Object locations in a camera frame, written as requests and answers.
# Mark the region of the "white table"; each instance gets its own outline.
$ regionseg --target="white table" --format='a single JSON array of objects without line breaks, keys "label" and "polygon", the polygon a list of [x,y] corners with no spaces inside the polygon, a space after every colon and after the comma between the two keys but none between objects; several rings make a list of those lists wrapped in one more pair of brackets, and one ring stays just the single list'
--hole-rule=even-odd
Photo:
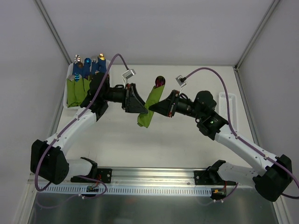
[{"label": "white table", "polygon": [[[136,83],[138,93],[146,101],[157,76],[166,79],[161,97],[165,99],[173,89],[179,90],[175,80],[186,76],[198,66],[131,65],[137,74],[129,79]],[[252,140],[247,117],[232,67],[211,67],[224,79],[228,92],[237,96],[239,132]],[[113,85],[122,84],[123,65],[114,65],[110,73]],[[187,79],[184,93],[193,101],[197,92],[208,90],[216,102],[223,91],[218,77],[207,70],[195,73]],[[60,130],[75,114],[75,110],[63,109]],[[73,144],[67,158],[87,157],[106,167],[152,167],[152,168],[206,168],[217,160],[235,165],[249,166],[231,150],[202,135],[195,120],[175,114],[167,118],[155,113],[149,128],[137,125],[138,114],[125,113],[121,104],[110,103],[103,117],[87,129]]]}]

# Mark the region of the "red object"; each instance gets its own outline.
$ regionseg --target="red object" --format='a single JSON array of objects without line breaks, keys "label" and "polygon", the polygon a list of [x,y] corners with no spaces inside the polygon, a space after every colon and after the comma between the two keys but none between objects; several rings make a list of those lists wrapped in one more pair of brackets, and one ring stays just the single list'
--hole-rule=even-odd
[{"label": "red object", "polygon": [[163,76],[158,76],[155,80],[156,87],[165,85],[165,78]]}]

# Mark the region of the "white container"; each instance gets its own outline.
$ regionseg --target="white container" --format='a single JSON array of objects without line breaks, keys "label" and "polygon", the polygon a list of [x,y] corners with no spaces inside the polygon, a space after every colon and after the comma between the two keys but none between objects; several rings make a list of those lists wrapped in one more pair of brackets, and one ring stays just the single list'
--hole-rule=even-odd
[{"label": "white container", "polygon": [[[237,116],[237,97],[235,94],[228,94],[229,101],[229,115],[230,121],[235,131],[238,131],[238,116]],[[224,119],[228,119],[228,108],[226,103],[226,96],[224,92],[219,93],[219,103],[218,103],[219,112],[218,114]]]},{"label": "white container", "polygon": [[[106,60],[106,68],[108,68],[109,64],[110,64],[110,61]],[[68,76],[70,76],[73,73],[73,66],[74,66],[74,63],[69,65],[69,68],[68,68],[67,73],[66,73],[66,78],[68,78]],[[64,109],[67,109],[67,110],[78,110],[80,108],[80,106],[67,107],[67,86],[66,86],[66,81],[65,81],[65,86],[64,86],[63,105],[64,105]]]}]

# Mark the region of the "green cloth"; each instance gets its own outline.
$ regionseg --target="green cloth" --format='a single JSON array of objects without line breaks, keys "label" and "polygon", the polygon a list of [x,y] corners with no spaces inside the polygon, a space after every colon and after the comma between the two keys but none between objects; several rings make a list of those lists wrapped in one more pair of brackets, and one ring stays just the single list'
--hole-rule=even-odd
[{"label": "green cloth", "polygon": [[75,80],[66,80],[67,87],[67,106],[80,106],[89,90],[89,84],[91,80],[88,76],[87,79],[80,78],[77,82]]},{"label": "green cloth", "polygon": [[87,92],[89,91],[89,84],[91,82],[90,76],[88,76],[88,80],[86,78],[83,79],[83,85],[84,85],[84,98],[87,96]]},{"label": "green cloth", "polygon": [[145,105],[144,105],[144,107],[146,109],[148,109],[149,112],[147,114],[139,114],[138,119],[137,119],[137,124],[140,127],[148,128],[150,126],[150,121],[154,115],[154,112],[150,111],[149,107],[152,106],[153,104],[156,104],[159,102],[161,95],[163,93],[163,90],[164,90],[164,86],[165,85],[162,85],[159,87],[154,86],[152,91],[150,92],[149,97],[146,100]]},{"label": "green cloth", "polygon": [[80,78],[77,82],[74,80],[74,82],[75,82],[76,103],[79,106],[85,99],[83,78]]},{"label": "green cloth", "polygon": [[75,96],[75,82],[67,79],[66,80],[66,87],[67,87],[67,106],[78,106],[76,103],[76,96]]}]

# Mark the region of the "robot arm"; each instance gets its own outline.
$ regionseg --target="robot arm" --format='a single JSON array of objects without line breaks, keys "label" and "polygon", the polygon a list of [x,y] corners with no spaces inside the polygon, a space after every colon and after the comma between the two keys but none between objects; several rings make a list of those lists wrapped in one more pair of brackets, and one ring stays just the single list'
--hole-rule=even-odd
[{"label": "robot arm", "polygon": [[219,178],[226,181],[255,187],[264,198],[276,201],[291,183],[292,178],[268,158],[278,162],[290,172],[292,172],[291,160],[285,155],[277,157],[254,143],[249,143],[249,140],[239,134],[236,137],[230,130],[228,121],[214,111],[215,106],[216,102],[208,91],[200,91],[192,102],[185,94],[180,95],[179,91],[173,90],[169,97],[150,106],[149,109],[170,118],[176,112],[195,118],[197,127],[202,134],[225,145],[252,167],[240,167],[225,161],[218,161],[208,172],[215,172]]},{"label": "robot arm", "polygon": [[[134,74],[133,70],[128,70],[122,77],[127,81]],[[104,85],[94,103],[87,109],[103,77],[104,73],[98,73],[94,76],[90,83],[88,95],[69,124],[47,138],[46,141],[36,140],[33,143],[31,148],[31,172],[36,172],[42,155],[50,146],[49,144],[54,142],[43,159],[39,176],[54,184],[60,184],[67,176],[83,175],[93,179],[96,178],[94,170],[97,169],[97,164],[92,160],[87,158],[76,160],[66,159],[66,155],[73,142],[85,129],[101,118],[108,108],[108,101],[121,103],[122,109],[128,113],[148,113],[148,110],[144,107],[145,102],[139,96],[134,83],[127,84],[127,82],[124,82],[125,85],[116,85],[111,88],[108,79],[104,81]]]}]

